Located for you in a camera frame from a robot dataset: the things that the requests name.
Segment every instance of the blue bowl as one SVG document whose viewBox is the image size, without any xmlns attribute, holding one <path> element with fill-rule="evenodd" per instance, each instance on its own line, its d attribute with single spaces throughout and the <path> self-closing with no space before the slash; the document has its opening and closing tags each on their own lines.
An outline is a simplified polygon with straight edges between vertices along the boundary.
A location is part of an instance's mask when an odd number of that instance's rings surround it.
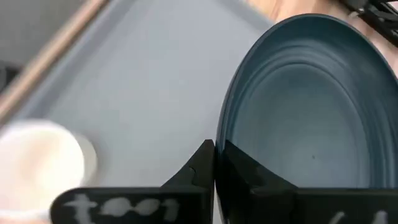
<svg viewBox="0 0 398 224">
<path fill-rule="evenodd" d="M 382 55 L 345 22 L 304 14 L 269 29 L 243 59 L 216 146 L 221 154 L 229 140 L 298 187 L 388 188 L 397 127 L 398 86 Z"/>
</svg>

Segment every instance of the white cup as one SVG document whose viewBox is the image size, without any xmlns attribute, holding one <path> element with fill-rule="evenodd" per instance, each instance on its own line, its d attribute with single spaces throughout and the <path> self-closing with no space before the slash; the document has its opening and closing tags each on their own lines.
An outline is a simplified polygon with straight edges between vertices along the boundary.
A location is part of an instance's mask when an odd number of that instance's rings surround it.
<svg viewBox="0 0 398 224">
<path fill-rule="evenodd" d="M 0 164 L 0 224 L 49 223 L 52 201 L 89 184 L 97 159 L 86 138 L 37 119 L 1 130 Z"/>
</svg>

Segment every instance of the gray surface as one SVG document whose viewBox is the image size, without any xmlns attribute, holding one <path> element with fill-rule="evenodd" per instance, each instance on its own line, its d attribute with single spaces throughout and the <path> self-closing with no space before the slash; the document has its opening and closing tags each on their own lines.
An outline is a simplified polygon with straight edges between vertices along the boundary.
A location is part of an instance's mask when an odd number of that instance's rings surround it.
<svg viewBox="0 0 398 224">
<path fill-rule="evenodd" d="M 15 119 L 92 140 L 97 185 L 159 186 L 215 139 L 229 82 L 268 27 L 234 0 L 112 1 Z"/>
<path fill-rule="evenodd" d="M 25 65 L 83 0 L 1 0 L 0 60 Z"/>
</svg>

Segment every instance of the wooden table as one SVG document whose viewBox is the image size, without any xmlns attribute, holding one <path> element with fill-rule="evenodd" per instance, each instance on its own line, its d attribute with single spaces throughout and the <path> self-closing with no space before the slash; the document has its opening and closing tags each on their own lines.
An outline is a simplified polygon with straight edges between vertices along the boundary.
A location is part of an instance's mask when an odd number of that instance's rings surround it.
<svg viewBox="0 0 398 224">
<path fill-rule="evenodd" d="M 248 4 L 275 22 L 290 16 L 303 13 L 322 13 L 342 19 L 367 38 L 379 49 L 389 62 L 395 74 L 398 74 L 398 48 L 388 42 L 383 36 L 369 27 L 358 17 L 349 17 L 349 10 L 337 0 L 246 0 Z"/>
</svg>

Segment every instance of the wooden stick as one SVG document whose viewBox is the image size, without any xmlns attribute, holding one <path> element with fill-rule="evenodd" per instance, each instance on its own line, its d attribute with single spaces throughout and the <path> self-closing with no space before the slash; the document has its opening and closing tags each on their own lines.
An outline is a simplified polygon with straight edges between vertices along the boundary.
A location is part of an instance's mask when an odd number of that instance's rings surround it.
<svg viewBox="0 0 398 224">
<path fill-rule="evenodd" d="M 0 95 L 0 124 L 16 109 L 19 103 L 38 84 L 44 73 L 64 54 L 78 34 L 95 17 L 108 0 L 89 0 L 82 5 L 72 18 L 42 48 L 16 79 Z"/>
</svg>

